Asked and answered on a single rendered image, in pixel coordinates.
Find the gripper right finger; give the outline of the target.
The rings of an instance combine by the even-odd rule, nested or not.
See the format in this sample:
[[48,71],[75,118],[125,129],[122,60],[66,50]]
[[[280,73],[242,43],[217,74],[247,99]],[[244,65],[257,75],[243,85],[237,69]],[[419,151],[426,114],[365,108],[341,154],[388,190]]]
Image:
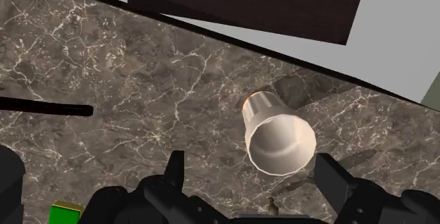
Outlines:
[[330,154],[316,155],[314,183],[338,214],[334,224],[440,224],[440,199],[406,189],[399,197],[352,176]]

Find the white cup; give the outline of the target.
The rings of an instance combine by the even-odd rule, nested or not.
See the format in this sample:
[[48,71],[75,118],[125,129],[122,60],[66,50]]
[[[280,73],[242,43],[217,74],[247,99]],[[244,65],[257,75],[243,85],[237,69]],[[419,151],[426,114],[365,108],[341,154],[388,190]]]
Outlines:
[[243,103],[242,114],[247,154],[263,173],[290,175],[314,156],[317,140],[311,125],[274,93],[252,93]]

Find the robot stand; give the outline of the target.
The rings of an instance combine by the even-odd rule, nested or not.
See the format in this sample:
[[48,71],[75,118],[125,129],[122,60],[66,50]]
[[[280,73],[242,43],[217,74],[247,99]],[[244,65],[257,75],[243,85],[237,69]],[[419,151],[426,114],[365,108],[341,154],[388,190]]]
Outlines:
[[163,14],[345,44],[360,0],[128,0],[128,3]]

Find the green block with yellow top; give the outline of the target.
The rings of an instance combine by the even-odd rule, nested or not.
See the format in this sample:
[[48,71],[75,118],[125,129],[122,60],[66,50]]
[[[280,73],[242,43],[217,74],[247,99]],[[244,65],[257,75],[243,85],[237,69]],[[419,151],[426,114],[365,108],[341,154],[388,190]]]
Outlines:
[[78,224],[84,206],[65,201],[55,201],[49,211],[48,224]]

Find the black rounded object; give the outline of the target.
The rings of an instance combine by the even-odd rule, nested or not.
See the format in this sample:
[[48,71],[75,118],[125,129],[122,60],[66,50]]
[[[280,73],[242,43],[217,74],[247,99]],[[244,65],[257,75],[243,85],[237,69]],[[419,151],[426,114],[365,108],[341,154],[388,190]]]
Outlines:
[[25,165],[20,156],[0,145],[0,224],[23,224]]

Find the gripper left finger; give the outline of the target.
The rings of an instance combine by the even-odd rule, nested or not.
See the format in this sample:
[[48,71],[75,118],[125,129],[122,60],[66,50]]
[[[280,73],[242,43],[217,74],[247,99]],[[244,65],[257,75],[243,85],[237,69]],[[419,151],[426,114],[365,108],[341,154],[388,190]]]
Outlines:
[[122,186],[98,189],[78,224],[230,224],[207,202],[182,192],[184,162],[184,152],[175,150],[163,174],[143,178],[132,192]]

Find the black rod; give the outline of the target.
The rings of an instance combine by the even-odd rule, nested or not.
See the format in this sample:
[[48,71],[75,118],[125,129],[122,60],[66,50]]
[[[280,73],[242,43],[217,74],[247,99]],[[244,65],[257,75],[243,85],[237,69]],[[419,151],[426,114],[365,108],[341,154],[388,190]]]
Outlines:
[[0,97],[0,110],[85,117],[94,113],[94,108],[90,105],[57,104],[10,97]]

